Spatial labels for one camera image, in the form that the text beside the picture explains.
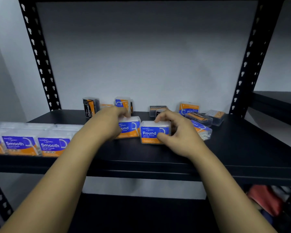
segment person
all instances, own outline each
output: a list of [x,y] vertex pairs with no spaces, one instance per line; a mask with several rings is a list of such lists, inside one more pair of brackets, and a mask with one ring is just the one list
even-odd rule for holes
[[[123,115],[130,117],[125,108],[113,106],[92,117],[75,134],[0,233],[67,232],[89,165],[100,146],[120,134],[118,117]],[[221,232],[276,232],[254,208],[220,160],[207,148],[190,120],[165,110],[155,121],[171,121],[177,129],[172,136],[159,133],[157,137],[173,152],[187,157],[194,164]]]

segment red object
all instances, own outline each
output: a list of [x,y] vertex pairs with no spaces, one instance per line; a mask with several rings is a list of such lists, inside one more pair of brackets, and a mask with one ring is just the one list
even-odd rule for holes
[[267,185],[253,185],[247,196],[257,202],[271,216],[278,216],[282,211],[284,202]]

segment forearm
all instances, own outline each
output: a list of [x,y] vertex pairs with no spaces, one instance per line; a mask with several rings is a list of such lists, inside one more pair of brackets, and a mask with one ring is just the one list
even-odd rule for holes
[[276,232],[207,147],[192,157],[221,232]]
[[101,145],[76,134],[66,150],[1,228],[0,233],[66,232],[89,165]]

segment person's right arm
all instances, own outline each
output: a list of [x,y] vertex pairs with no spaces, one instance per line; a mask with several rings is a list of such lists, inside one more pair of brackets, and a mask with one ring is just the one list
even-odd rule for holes
[[200,174],[221,232],[276,232],[255,209],[221,161],[208,149],[189,119],[165,110],[155,121],[171,121],[177,128],[173,136],[159,133],[157,138],[176,154],[192,161]]

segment person's left hand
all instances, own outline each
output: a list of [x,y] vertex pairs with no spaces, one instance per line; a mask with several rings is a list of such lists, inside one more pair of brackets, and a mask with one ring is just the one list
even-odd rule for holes
[[130,117],[126,108],[111,106],[96,113],[79,131],[101,143],[116,138],[121,133],[119,117]]

